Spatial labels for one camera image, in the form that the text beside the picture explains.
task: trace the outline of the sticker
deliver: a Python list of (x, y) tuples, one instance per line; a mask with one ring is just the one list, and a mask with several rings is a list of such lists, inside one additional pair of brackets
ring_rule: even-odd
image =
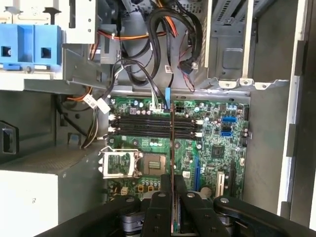
[(111, 110), (110, 106), (108, 106), (108, 104), (102, 98), (98, 99), (97, 106), (104, 114), (107, 114)]
[(169, 65), (165, 65), (164, 69), (165, 69), (166, 73), (173, 73), (172, 67), (170, 67)]
[(190, 175), (191, 175), (191, 173), (189, 172), (189, 171), (183, 171), (182, 172), (182, 176), (183, 176), (183, 178), (190, 178)]
[(98, 102), (92, 97), (92, 95), (87, 94), (84, 98), (83, 101), (88, 104), (91, 108), (95, 108), (98, 104)]

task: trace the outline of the black plastic part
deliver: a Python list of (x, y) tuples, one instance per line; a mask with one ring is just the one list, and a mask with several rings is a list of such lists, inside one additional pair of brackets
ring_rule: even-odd
[(146, 211), (141, 237), (171, 236), (172, 193), (156, 192)]
[(234, 197), (214, 200), (217, 213), (234, 217), (254, 229), (256, 237), (316, 237), (316, 232)]
[(180, 200), (190, 214), (200, 237), (229, 237), (229, 233), (211, 207), (196, 193), (180, 194)]
[(140, 203), (140, 200), (136, 197), (120, 196), (36, 237), (121, 236), (118, 234), (121, 232), (120, 216), (139, 211)]
[(0, 121), (0, 143), (2, 154), (15, 155), (19, 153), (19, 129), (5, 121)]

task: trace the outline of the expansion slot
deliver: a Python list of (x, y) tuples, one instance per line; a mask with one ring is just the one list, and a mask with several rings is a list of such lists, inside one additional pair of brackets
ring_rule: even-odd
[(216, 198), (224, 194), (224, 184), (225, 184), (225, 174), (223, 171), (218, 171), (217, 182), (216, 182), (216, 194), (215, 194)]
[(229, 196), (235, 196), (236, 163), (232, 160), (229, 170)]
[(198, 163), (198, 157), (194, 157), (195, 159), (195, 173), (194, 173), (194, 191), (199, 192), (199, 183), (200, 183), (200, 170), (201, 167)]

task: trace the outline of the chip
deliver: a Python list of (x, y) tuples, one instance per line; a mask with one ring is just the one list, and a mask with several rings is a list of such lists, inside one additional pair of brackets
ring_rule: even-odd
[(166, 156), (144, 153), (144, 174), (160, 176), (165, 173)]
[(222, 159), (224, 158), (225, 146), (213, 145), (212, 146), (212, 158)]

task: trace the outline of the pcie slot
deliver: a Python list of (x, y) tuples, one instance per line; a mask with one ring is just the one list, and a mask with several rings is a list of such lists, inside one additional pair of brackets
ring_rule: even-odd
[(229, 196), (235, 196), (236, 163), (232, 160), (229, 170)]
[[(152, 132), (152, 131), (126, 131), (119, 130), (115, 135), (124, 135), (124, 136), (148, 136), (148, 137), (159, 137), (159, 138), (170, 138), (170, 132)], [(175, 132), (175, 138), (177, 139), (193, 139), (194, 136), (191, 134), (179, 134)]]
[(217, 172), (216, 193), (215, 197), (219, 197), (224, 194), (225, 174), (223, 171)]

